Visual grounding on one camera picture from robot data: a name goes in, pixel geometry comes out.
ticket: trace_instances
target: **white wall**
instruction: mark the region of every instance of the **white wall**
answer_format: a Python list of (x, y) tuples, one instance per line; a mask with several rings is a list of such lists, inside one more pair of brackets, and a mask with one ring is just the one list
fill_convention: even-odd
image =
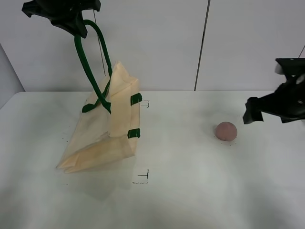
[(207, 0), (103, 0), (97, 23), (112, 62), (142, 90), (193, 90)]
[(23, 87), (0, 44), (0, 108)]
[(211, 0), (197, 90), (274, 90), (305, 44), (304, 0)]
[[(91, 91), (78, 59), (73, 36), (46, 18), (22, 11), (26, 0), (1, 0), (0, 42), (26, 91)], [(93, 20), (93, 11), (84, 11)], [(89, 29), (83, 40), (93, 73), (104, 76), (97, 36)]]

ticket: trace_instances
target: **pink ball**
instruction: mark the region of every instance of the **pink ball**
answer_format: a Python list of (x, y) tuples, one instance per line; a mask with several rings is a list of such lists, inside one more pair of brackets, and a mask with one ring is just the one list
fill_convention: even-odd
[(237, 128), (233, 123), (223, 122), (216, 127), (215, 134), (218, 139), (231, 142), (237, 137)]

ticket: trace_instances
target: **green strap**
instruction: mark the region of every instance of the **green strap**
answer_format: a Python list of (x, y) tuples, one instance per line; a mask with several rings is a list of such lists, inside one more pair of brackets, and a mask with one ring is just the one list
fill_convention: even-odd
[(130, 105), (137, 104), (142, 101), (142, 95), (140, 93), (130, 96)]
[(140, 132), (141, 131), (140, 131), (139, 128), (138, 129), (129, 130), (127, 136), (128, 136), (128, 138), (140, 137), (141, 136)]
[[(99, 40), (101, 42), (102, 49), (103, 49), (104, 56), (105, 56), (105, 60), (106, 60), (107, 66), (108, 66), (108, 74), (111, 77), (111, 75), (112, 75), (111, 62), (110, 62), (110, 58), (109, 58), (109, 55), (108, 55), (106, 43), (105, 43), (105, 40), (104, 40), (104, 37), (103, 37), (103, 34), (102, 34), (100, 28), (94, 22), (92, 22), (90, 20), (84, 20), (84, 24), (85, 25), (90, 25), (96, 31), (96, 33), (99, 37)], [(81, 37), (79, 35), (76, 35), (74, 37), (74, 43), (75, 43), (76, 51), (77, 51), (78, 57), (81, 61), (82, 67), (84, 68), (84, 71), (85, 71), (91, 85), (93, 86), (93, 89), (94, 89), (97, 97), (98, 97), (98, 100), (95, 102), (95, 104), (85, 105), (82, 109), (82, 112), (85, 113), (85, 112), (88, 112), (88, 111), (94, 109), (101, 102), (103, 107), (105, 107), (105, 109), (111, 114), (111, 103), (107, 102), (106, 99), (105, 99), (106, 94), (107, 94), (108, 89), (109, 89), (109, 86), (110, 86), (110, 81), (107, 83), (107, 86), (105, 87), (104, 92), (101, 93), (101, 91), (100, 91), (100, 89), (99, 89), (99, 87), (98, 87), (98, 85), (97, 85), (97, 83), (94, 79), (92, 71), (90, 69), (89, 63), (87, 61), (85, 52), (84, 52), (82, 44), (81, 44)]]

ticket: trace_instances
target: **beige fabric bag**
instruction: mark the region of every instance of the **beige fabric bag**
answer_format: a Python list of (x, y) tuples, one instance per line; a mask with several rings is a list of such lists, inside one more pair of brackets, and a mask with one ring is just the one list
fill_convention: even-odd
[[(106, 100), (111, 103), (111, 114), (103, 107), (82, 113), (74, 134), (57, 168), (66, 173), (103, 165), (131, 157), (140, 137), (139, 81), (129, 76), (118, 62), (111, 79), (105, 77), (99, 85), (104, 89), (110, 80)], [(86, 104), (95, 103), (95, 92)]]

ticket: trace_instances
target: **ball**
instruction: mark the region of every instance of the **ball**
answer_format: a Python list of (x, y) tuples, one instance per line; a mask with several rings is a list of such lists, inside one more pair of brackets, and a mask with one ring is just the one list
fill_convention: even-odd
[(233, 123), (220, 123), (215, 130), (216, 137), (220, 140), (231, 142), (237, 137), (237, 128)]

